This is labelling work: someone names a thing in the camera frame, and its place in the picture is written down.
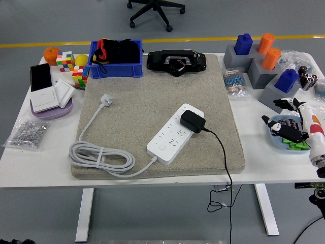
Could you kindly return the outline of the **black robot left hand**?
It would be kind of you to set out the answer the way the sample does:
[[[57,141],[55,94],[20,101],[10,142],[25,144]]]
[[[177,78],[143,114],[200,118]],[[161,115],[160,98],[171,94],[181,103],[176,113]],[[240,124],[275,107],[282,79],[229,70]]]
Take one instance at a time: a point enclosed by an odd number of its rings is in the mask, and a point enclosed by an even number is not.
[[[26,239],[24,241],[12,239],[11,241],[7,241],[4,239],[0,239],[0,244],[35,244],[35,242],[31,239]]]

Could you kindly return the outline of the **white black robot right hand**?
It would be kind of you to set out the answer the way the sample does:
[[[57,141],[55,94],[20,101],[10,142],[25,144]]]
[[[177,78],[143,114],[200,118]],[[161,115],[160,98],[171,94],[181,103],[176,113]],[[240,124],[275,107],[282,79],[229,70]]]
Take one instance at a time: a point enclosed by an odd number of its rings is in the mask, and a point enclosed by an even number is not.
[[[291,126],[282,125],[263,115],[262,120],[271,131],[295,143],[305,141],[310,147],[309,159],[314,166],[324,161],[324,131],[311,106],[306,102],[300,102],[296,98],[278,99],[273,102],[277,107],[298,112],[303,124],[300,131]]]

